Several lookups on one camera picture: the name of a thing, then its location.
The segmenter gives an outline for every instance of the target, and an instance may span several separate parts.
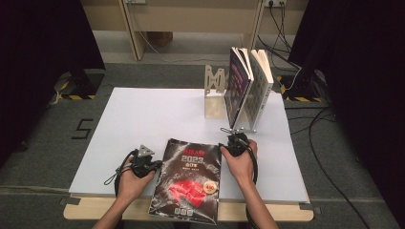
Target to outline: person's right hand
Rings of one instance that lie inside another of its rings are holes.
[[[254,140],[249,140],[249,146],[253,151],[253,155],[257,159],[257,143]],[[240,156],[234,157],[229,151],[221,146],[221,153],[226,159],[229,167],[229,172],[241,183],[244,181],[251,181],[253,177],[253,162],[250,158],[249,152],[244,151]]]

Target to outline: person's left hand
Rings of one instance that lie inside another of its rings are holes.
[[[131,163],[132,158],[133,157],[130,156],[125,164]],[[135,176],[130,168],[123,169],[119,181],[117,198],[129,202],[134,201],[140,196],[143,189],[153,179],[154,175],[155,171],[151,171],[146,177],[139,178]]]

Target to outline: wall outlet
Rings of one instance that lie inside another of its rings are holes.
[[[270,0],[264,0],[265,1],[265,7],[268,7],[268,2]],[[273,8],[281,8],[284,4],[284,7],[286,6],[287,0],[272,0],[273,1]]]

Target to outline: open book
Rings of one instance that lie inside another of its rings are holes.
[[[240,63],[245,63],[244,68],[235,68]],[[246,83],[238,84],[238,82],[242,81],[240,78]],[[232,48],[228,87],[225,93],[225,106],[230,129],[244,128],[245,130],[255,131],[265,109],[273,83],[265,50],[247,52],[246,49]]]
[[[229,77],[224,95],[230,129],[234,129],[235,123],[240,118],[253,80],[247,49],[232,47],[229,55]]]

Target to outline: black curtain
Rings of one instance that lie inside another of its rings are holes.
[[[0,31],[1,166],[28,136],[63,73],[105,67],[79,0],[7,1]]]
[[[337,117],[405,228],[405,2],[350,1],[335,25],[323,27],[332,2],[309,0],[290,60],[304,64],[319,52],[316,68],[325,74]],[[312,50],[322,29],[333,37],[321,39],[325,49]]]

